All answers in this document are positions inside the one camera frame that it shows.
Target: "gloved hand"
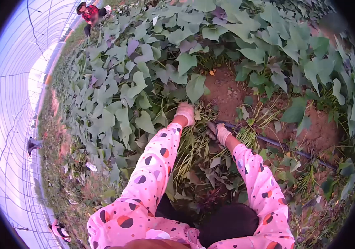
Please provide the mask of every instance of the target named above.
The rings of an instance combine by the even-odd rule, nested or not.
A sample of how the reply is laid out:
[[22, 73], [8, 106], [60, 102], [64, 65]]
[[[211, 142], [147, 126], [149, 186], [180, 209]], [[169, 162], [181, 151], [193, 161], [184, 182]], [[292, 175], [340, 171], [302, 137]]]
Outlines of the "gloved hand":
[[187, 102], [180, 102], [179, 107], [177, 108], [175, 117], [181, 115], [187, 118], [187, 126], [192, 126], [195, 124], [195, 119], [194, 119], [194, 107], [187, 103]]
[[218, 139], [218, 141], [220, 142], [221, 145], [226, 146], [226, 139], [229, 135], [231, 135], [231, 132], [229, 132], [224, 123], [219, 123], [217, 125], [215, 125], [214, 123], [212, 123], [211, 121], [208, 121], [206, 123], [206, 126], [208, 127], [208, 129], [206, 130], [206, 134], [212, 139], [212, 140], [216, 140]]

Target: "red plaid shirt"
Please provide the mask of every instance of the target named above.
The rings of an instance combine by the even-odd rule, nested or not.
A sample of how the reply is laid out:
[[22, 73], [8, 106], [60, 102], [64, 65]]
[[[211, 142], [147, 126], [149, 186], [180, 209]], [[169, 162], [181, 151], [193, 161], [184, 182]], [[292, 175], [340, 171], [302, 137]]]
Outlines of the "red plaid shirt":
[[90, 19], [95, 13], [98, 13], [99, 9], [94, 5], [89, 5], [86, 7], [89, 13], [83, 12], [82, 17], [86, 22], [90, 22]]

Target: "worker in pink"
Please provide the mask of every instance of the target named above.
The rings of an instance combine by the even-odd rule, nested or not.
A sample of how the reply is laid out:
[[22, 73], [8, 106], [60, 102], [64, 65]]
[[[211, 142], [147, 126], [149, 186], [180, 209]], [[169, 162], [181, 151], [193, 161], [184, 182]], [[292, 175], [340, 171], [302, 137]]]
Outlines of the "worker in pink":
[[191, 249], [294, 248], [287, 203], [270, 169], [223, 124], [210, 128], [232, 154], [247, 187], [249, 207], [225, 205], [199, 229], [156, 214], [173, 171], [181, 132], [194, 123], [194, 108], [180, 103], [172, 123], [145, 147], [121, 197], [90, 217], [91, 248], [124, 247], [137, 239], [172, 240]]

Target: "polka dot pattern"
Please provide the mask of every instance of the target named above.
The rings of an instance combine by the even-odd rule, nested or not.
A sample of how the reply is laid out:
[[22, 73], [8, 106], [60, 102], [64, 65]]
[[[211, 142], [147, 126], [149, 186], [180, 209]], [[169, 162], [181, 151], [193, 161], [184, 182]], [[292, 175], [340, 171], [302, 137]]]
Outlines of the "polka dot pattern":
[[[122, 196], [90, 217], [88, 232], [92, 249], [124, 246], [143, 238], [174, 237], [182, 244], [196, 244], [197, 229], [179, 221], [154, 217], [173, 171], [181, 132], [181, 126], [176, 123], [161, 129], [140, 156]], [[227, 239], [217, 242], [218, 245], [226, 249], [294, 249], [294, 238], [286, 218], [287, 202], [270, 169], [262, 164], [259, 155], [252, 154], [242, 144], [236, 146], [232, 157], [247, 186], [250, 207], [259, 215], [260, 226], [251, 239]]]

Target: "hand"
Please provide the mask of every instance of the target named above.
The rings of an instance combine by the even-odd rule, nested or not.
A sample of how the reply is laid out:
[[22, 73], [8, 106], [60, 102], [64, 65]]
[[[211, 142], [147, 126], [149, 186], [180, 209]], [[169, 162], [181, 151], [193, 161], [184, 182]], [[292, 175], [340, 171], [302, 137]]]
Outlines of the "hand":
[[180, 102], [173, 121], [180, 123], [183, 128], [194, 125], [194, 107], [187, 102]]
[[221, 145], [226, 146], [226, 139], [231, 135], [231, 132], [229, 132], [224, 123], [219, 123], [215, 125], [214, 123], [208, 121], [206, 123], [206, 126], [208, 129], [206, 130], [206, 134], [212, 139], [220, 142]]

